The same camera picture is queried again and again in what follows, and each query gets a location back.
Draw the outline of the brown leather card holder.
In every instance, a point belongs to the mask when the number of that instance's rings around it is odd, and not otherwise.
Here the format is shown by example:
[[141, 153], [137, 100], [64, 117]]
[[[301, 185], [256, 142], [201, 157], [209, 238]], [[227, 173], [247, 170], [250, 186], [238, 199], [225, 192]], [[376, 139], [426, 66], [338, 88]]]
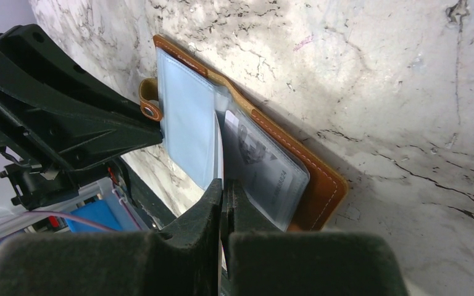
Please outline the brown leather card holder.
[[334, 169], [260, 111], [227, 76], [155, 35], [157, 76], [139, 85], [142, 113], [201, 189], [237, 179], [283, 231], [318, 231], [347, 194]]

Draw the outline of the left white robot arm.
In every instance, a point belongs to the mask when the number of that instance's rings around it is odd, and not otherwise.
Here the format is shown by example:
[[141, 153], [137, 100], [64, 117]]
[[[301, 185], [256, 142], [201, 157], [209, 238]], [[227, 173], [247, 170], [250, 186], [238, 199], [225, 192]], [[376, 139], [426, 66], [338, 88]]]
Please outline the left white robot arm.
[[97, 194], [121, 155], [161, 142], [157, 121], [40, 26], [0, 33], [0, 238]]

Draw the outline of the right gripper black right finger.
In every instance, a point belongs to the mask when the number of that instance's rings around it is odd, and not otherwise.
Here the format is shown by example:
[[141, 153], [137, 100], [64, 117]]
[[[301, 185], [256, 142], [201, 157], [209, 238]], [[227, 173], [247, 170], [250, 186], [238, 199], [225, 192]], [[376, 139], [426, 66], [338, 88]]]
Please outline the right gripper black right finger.
[[227, 266], [233, 295], [407, 295], [396, 257], [362, 232], [283, 232], [228, 180]]

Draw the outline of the white printed card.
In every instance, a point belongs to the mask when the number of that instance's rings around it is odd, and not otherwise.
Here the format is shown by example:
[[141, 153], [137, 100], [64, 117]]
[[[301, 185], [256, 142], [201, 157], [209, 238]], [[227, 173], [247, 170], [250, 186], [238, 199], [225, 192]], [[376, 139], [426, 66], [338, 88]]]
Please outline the white printed card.
[[310, 181], [308, 169], [242, 112], [225, 112], [222, 144], [225, 177], [240, 181], [252, 204], [287, 230]]

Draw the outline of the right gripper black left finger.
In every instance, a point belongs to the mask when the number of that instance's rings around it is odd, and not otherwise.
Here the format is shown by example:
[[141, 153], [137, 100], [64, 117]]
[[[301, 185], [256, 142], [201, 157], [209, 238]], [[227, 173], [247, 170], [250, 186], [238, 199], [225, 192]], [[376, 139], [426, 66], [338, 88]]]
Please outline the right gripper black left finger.
[[0, 295], [218, 295], [222, 182], [161, 231], [19, 234], [0, 245]]

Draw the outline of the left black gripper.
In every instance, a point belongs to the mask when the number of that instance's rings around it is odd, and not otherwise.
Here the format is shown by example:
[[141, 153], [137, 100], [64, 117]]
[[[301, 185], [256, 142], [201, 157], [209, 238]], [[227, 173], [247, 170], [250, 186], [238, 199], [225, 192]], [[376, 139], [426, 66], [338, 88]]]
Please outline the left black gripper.
[[158, 122], [72, 60], [35, 24], [0, 33], [0, 178], [33, 210], [76, 197], [112, 158], [162, 142]]

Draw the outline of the blue bin under table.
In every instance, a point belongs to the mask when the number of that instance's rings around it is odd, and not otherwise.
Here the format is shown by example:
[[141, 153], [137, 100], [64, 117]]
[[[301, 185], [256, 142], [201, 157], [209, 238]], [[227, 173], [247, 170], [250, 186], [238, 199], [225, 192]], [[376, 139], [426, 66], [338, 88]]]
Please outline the blue bin under table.
[[[97, 200], [88, 203], [74, 211], [71, 211], [70, 214], [112, 228], [116, 231], [122, 230], [121, 225], [119, 225], [119, 222], [105, 200]], [[103, 232], [101, 229], [68, 218], [65, 218], [65, 222], [71, 232]]]

